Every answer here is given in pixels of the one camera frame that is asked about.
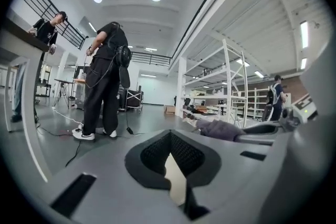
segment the black railing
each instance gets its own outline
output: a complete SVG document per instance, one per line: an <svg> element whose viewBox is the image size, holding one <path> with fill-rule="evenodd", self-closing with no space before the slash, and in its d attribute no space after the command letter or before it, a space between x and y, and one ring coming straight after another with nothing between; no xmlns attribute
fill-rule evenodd
<svg viewBox="0 0 336 224"><path fill-rule="evenodd" d="M59 10L51 0L24 0L41 18L51 20ZM78 49L81 49L85 37L69 22L64 22L56 26L58 34L66 38Z"/></svg>
<svg viewBox="0 0 336 224"><path fill-rule="evenodd" d="M146 54L144 52L132 52L133 62L147 63L149 65L168 67L171 59L172 58L168 56Z"/></svg>

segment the man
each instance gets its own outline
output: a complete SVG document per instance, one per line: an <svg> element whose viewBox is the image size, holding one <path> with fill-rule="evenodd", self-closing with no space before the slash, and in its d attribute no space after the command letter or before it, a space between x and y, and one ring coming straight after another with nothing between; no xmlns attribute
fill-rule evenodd
<svg viewBox="0 0 336 224"><path fill-rule="evenodd" d="M104 134L112 139L117 137L119 68L114 63L115 50L119 46L128 45L125 33L120 25L111 22L97 31L97 37L87 50L90 56L100 46L94 55L86 75L84 126L72 131L78 140L93 141L99 119L102 101Z"/></svg>
<svg viewBox="0 0 336 224"><path fill-rule="evenodd" d="M43 43L49 45L49 53L54 54L56 50L56 39L57 39L57 30L56 25L59 25L63 23L65 20L67 20L67 14L65 12L59 12L56 14L55 18L52 20L44 20L40 19L36 22L36 24L33 25L31 29L28 30L28 32L32 35L34 35L37 39L42 41ZM35 90L34 90L34 99L36 94L36 88L37 88L37 82L40 75L40 70L43 64L44 59L44 52L41 55L41 59L38 65L37 74L36 74L36 82L35 82ZM19 69L17 71L16 76L16 90L15 90L15 96L14 96L14 113L11 118L12 122L19 122L22 120L21 116L21 98L22 98L22 84L23 84L23 76L25 73L26 65L20 65ZM35 116L35 123L37 123L38 117L36 114L36 110L34 108L34 116Z"/></svg>
<svg viewBox="0 0 336 224"><path fill-rule="evenodd" d="M286 96L283 93L283 89L281 86L281 76L280 75L276 75L274 77L274 81L275 83L272 85L272 87L275 88L276 90L276 94L277 94L277 103L273 105L273 114L272 114L272 118L271 121L278 121L280 119L281 116L281 112L282 112L282 103L286 102Z"/></svg>

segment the baseball cap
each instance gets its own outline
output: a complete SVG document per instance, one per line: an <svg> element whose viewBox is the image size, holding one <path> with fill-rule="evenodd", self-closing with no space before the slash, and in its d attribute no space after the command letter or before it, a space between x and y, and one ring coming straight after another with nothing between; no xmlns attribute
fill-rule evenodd
<svg viewBox="0 0 336 224"><path fill-rule="evenodd" d="M64 22L64 21L68 21L68 16L67 16L67 14L66 14L65 12L59 12L58 14L62 15L62 17L63 17L63 22Z"/></svg>
<svg viewBox="0 0 336 224"><path fill-rule="evenodd" d="M278 81L279 79L282 79L280 75L275 75L274 81Z"/></svg>

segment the black slot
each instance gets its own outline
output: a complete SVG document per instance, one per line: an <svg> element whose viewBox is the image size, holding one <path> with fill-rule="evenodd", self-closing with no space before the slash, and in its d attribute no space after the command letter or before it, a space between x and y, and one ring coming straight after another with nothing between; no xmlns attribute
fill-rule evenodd
<svg viewBox="0 0 336 224"><path fill-rule="evenodd" d="M243 151L240 155L251 159L256 159L258 161L263 161L266 158L265 154L259 154L250 151Z"/></svg>
<svg viewBox="0 0 336 224"><path fill-rule="evenodd" d="M70 217L85 194L91 188L96 178L91 175L81 174L72 184L51 204L52 209L56 210L65 217Z"/></svg>

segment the gray floor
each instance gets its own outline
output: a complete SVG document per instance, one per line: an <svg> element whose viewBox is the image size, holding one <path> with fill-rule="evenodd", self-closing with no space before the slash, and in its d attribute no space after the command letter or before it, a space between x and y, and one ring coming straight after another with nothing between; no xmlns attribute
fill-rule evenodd
<svg viewBox="0 0 336 224"><path fill-rule="evenodd" d="M16 123L15 131L8 133L4 121L3 107L3 91L0 93L0 143L1 151L6 163L9 165L11 172L24 186L31 191L37 191L43 184L33 160L30 156L28 146L23 133L22 123ZM71 132L72 129L78 126L78 123L66 119L57 114L51 108L53 105L52 98L39 98L40 104L36 106L37 114L41 127L45 128L53 134L64 134ZM81 122L83 111L69 109L65 105L65 101L61 100L56 106L56 110L68 118L72 118ZM174 115L163 113L162 106L144 105L142 113L127 112L128 122L134 133L146 133L164 129L183 129L192 131L193 127L181 118ZM126 131L126 114L120 112L118 115L119 126L117 135L121 136L118 139L128 139L132 136ZM78 142L72 136L55 137L48 134L41 128L38 128L38 137L41 148L44 152L46 162L52 174L57 173L64 168L65 164L74 156ZM96 142L81 143L77 158L81 157L86 152L113 143L113 140L106 136L96 134Z"/></svg>

